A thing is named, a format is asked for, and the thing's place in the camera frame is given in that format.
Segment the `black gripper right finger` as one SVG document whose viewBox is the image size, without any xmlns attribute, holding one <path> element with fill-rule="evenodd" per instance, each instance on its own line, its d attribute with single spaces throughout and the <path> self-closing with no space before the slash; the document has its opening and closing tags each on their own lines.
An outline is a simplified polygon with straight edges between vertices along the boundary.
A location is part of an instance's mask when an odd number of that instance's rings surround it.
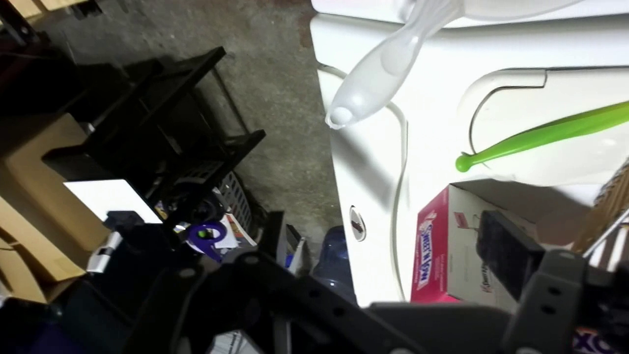
<svg viewBox="0 0 629 354">
<path fill-rule="evenodd" d="M 480 217 L 476 255 L 484 274 L 494 274 L 513 300 L 537 272 L 545 249 L 499 211 Z"/>
</svg>

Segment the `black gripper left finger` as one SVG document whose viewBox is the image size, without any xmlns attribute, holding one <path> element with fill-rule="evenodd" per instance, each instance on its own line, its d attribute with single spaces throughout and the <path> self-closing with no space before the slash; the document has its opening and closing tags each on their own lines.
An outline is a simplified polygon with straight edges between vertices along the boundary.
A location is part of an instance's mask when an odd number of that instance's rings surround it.
<svg viewBox="0 0 629 354">
<path fill-rule="evenodd" d="M 266 219 L 264 235 L 260 241 L 260 251 L 271 260 L 279 260 L 279 243 L 285 229 L 285 213 L 273 211 Z"/>
</svg>

